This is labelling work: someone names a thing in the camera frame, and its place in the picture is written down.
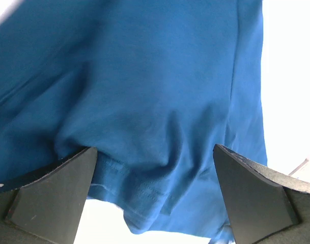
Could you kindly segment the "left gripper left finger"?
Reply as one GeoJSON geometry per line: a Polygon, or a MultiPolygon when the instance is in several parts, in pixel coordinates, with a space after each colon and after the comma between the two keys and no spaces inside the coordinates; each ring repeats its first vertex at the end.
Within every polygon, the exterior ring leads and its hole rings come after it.
{"type": "Polygon", "coordinates": [[[0,243],[74,243],[97,150],[0,183],[0,243]]]}

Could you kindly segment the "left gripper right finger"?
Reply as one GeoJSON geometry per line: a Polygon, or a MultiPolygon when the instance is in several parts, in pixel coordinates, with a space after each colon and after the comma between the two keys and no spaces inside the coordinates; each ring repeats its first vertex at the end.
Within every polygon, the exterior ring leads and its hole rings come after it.
{"type": "Polygon", "coordinates": [[[219,144],[213,159],[236,243],[310,243],[310,183],[219,144]]]}

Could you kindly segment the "blue t shirt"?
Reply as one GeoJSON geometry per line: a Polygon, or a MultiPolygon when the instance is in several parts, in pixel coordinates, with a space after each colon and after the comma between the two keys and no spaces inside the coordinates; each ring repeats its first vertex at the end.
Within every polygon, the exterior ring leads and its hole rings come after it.
{"type": "Polygon", "coordinates": [[[0,183],[98,150],[134,234],[234,240],[213,161],[267,163],[261,1],[23,1],[0,24],[0,183]]]}

